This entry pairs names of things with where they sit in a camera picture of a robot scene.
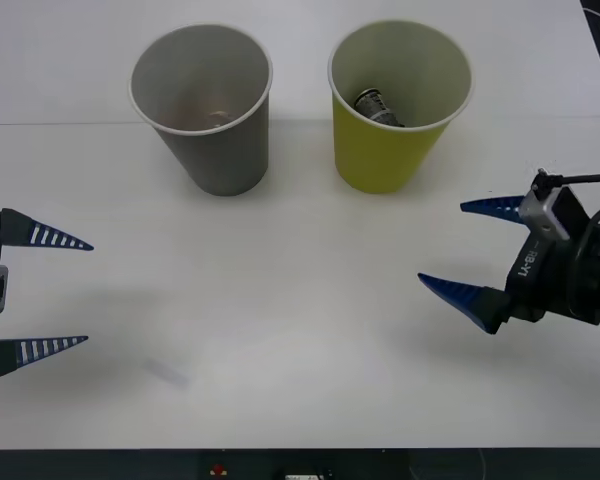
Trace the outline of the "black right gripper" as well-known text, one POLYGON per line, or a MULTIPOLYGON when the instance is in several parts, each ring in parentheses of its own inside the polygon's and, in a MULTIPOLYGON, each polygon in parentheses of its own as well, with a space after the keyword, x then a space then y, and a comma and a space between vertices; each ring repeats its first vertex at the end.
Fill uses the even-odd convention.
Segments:
MULTIPOLYGON (((519 207, 523 200, 524 196, 478 199, 461 203, 460 209, 522 223, 519 207)), ((507 275, 505 292, 424 273, 419 273, 418 279, 482 331, 495 335, 509 319, 536 323, 546 313, 575 319, 566 299, 574 248, 573 241, 550 241, 530 233, 507 275)))

